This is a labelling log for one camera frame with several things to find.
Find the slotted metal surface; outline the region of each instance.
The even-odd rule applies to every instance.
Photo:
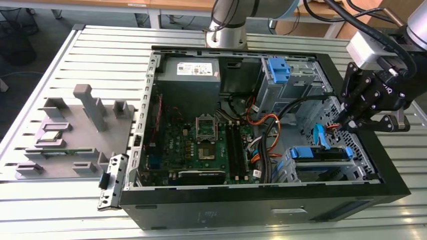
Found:
[[[345,40],[248,34],[247,43],[252,50],[330,54],[342,75],[351,61]],[[32,134],[46,117],[38,108],[47,97],[62,97],[68,104],[78,104],[74,86],[88,83],[94,97],[102,98],[106,105],[124,99],[139,107],[154,44],[203,47],[204,35],[187,30],[106,26],[87,26],[83,31],[72,31],[2,142],[0,166],[7,166],[2,168],[0,180],[12,179],[14,163],[27,161],[23,149],[34,143]],[[341,222],[224,227],[210,231],[142,231],[123,210],[98,212],[98,179],[54,179],[0,184],[0,239],[425,239],[427,128],[417,106],[409,109],[407,116],[413,125],[410,132],[379,133],[378,136],[413,194]]]

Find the side panel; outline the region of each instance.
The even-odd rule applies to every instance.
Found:
[[[338,221],[367,208],[381,197],[123,205],[143,230],[202,229]]]

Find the table leg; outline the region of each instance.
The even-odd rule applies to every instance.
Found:
[[[162,15],[160,10],[148,8],[150,24],[152,29],[162,29]]]
[[[341,30],[343,28],[343,25],[345,25],[346,22],[341,21],[341,22],[334,22],[329,29],[327,29],[327,32],[325,34],[325,38],[326,39],[335,39],[337,36],[339,35],[341,33]]]
[[[56,19],[62,19],[63,18],[63,15],[62,15],[63,10],[51,9],[51,11],[52,11],[52,14],[54,14]]]

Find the metal bracket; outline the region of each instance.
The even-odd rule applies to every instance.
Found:
[[[99,180],[100,191],[98,211],[120,210],[119,200],[124,186],[130,156],[119,154],[110,159],[107,172]]]
[[[405,116],[403,111],[402,113],[398,113],[398,116],[394,114],[387,114],[379,121],[362,119],[359,121],[355,121],[355,124],[358,125],[359,129],[377,132],[407,132],[411,129],[410,121],[407,116]]]

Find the red wire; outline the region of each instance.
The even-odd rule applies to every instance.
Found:
[[[335,128],[338,128],[339,126],[341,126],[339,124],[334,124],[334,125],[327,126],[326,128],[327,128],[327,129],[335,129]]]
[[[152,131],[151,140],[150,140],[151,143],[152,143],[154,140],[155,140],[155,134],[156,134],[156,132],[158,132],[158,127],[159,127],[159,123],[160,123],[162,105],[163,105],[163,97],[162,97],[162,95],[160,95],[160,96],[159,96],[159,112],[158,112],[158,117],[155,118],[154,131]]]

